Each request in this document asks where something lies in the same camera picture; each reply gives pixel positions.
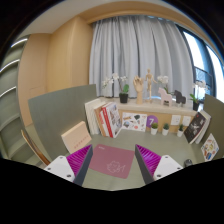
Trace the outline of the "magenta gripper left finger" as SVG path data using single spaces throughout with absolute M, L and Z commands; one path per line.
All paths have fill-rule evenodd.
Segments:
M 67 157 L 58 156 L 45 168 L 45 171 L 81 186 L 92 156 L 93 147 L 88 145 Z

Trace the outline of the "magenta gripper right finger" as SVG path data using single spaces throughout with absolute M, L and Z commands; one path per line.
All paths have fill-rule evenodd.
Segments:
M 135 157 L 146 184 L 182 169 L 182 166 L 169 155 L 160 156 L 138 144 L 135 145 Z

